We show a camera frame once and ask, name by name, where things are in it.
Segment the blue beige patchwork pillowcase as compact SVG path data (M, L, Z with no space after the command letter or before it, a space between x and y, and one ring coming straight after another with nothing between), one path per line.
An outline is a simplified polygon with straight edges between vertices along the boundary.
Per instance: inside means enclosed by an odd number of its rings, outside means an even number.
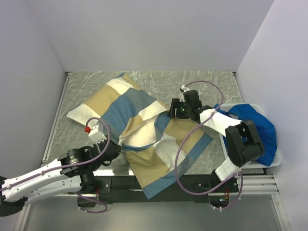
M164 103L122 73L67 117L89 127L100 117L104 133L123 147L144 194L152 198L186 173L212 140L195 122L167 113Z

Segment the cream white pillow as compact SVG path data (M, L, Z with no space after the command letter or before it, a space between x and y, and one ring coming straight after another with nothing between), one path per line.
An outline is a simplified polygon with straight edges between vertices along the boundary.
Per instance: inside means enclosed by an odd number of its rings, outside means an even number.
M156 140L154 122L157 115L145 121L137 115L130 118L124 131L119 137L119 144L142 147Z

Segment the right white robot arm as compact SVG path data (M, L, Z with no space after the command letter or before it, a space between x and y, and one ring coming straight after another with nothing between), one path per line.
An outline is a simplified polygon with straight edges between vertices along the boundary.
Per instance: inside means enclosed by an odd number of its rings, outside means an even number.
M213 190L222 192L228 186L228 177L264 154L264 145L253 121L241 121L220 113L217 107L203 106L196 90L184 91L183 97L172 99L169 118L191 119L226 138L228 157L212 172L211 180Z

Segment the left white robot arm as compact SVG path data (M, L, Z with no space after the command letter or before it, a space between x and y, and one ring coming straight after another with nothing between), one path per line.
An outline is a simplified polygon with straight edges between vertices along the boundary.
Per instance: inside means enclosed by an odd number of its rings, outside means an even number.
M10 216L24 206L63 193L91 193L97 187L94 172L109 166L122 148L108 141L70 149L47 165L19 177L0 179L0 215Z

